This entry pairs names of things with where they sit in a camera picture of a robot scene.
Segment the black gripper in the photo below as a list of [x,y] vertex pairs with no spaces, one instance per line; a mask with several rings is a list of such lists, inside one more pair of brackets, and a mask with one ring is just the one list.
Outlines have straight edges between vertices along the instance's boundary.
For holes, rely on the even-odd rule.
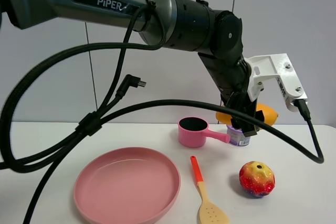
[[[220,87],[219,90],[222,106],[227,106],[230,109],[255,117],[256,102],[251,102],[247,94],[247,88],[242,88],[240,91],[233,91],[231,88]],[[231,115],[220,112],[219,120],[222,123],[228,123],[232,127],[240,127],[244,137],[257,135],[257,127],[254,124],[247,123],[237,117],[232,118]]]

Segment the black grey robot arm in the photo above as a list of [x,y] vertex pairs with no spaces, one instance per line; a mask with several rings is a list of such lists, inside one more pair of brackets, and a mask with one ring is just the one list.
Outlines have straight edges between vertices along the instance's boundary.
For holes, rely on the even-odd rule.
[[225,107],[263,121],[247,94],[251,67],[243,58],[242,21],[203,0],[1,0],[1,12],[19,29],[54,18],[129,27],[142,50],[161,47],[198,53]]

